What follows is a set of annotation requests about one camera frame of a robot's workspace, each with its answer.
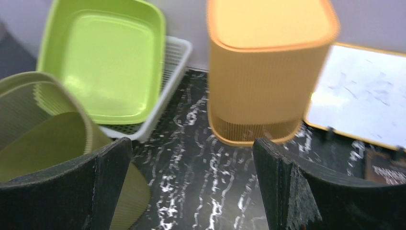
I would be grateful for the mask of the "olive green mesh basket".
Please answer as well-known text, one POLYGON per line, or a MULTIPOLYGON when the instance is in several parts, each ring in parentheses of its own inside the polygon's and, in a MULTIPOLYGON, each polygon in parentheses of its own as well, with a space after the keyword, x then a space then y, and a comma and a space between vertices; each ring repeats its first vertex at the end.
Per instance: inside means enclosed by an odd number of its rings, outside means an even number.
MULTIPOLYGON (((0 81, 0 184, 90 154, 107 137, 52 75, 23 72, 0 81)), ((132 163, 109 230, 131 228, 150 201, 149 186, 132 163)))

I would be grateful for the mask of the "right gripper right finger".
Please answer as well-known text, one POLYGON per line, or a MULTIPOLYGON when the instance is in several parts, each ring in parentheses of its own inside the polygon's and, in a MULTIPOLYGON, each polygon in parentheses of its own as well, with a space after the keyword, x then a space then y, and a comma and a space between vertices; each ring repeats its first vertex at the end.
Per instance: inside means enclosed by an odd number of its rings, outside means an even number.
POLYGON ((351 177, 264 138, 252 147, 271 230, 403 230, 406 187, 351 177))

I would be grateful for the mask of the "orange mesh basket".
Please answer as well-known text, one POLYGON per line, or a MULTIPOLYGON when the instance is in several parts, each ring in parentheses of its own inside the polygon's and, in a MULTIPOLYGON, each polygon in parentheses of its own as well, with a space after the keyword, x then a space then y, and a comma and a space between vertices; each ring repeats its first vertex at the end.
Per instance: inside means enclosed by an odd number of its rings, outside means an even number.
POLYGON ((339 20, 328 0, 209 0, 208 121, 223 143, 292 139, 339 20))

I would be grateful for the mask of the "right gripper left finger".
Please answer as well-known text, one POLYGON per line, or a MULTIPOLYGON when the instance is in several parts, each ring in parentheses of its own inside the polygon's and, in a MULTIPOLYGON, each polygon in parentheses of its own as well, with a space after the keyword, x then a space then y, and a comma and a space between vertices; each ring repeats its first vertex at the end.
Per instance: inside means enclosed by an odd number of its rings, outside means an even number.
POLYGON ((1 183, 1 229, 109 229, 131 152, 131 140, 121 138, 90 154, 1 183))

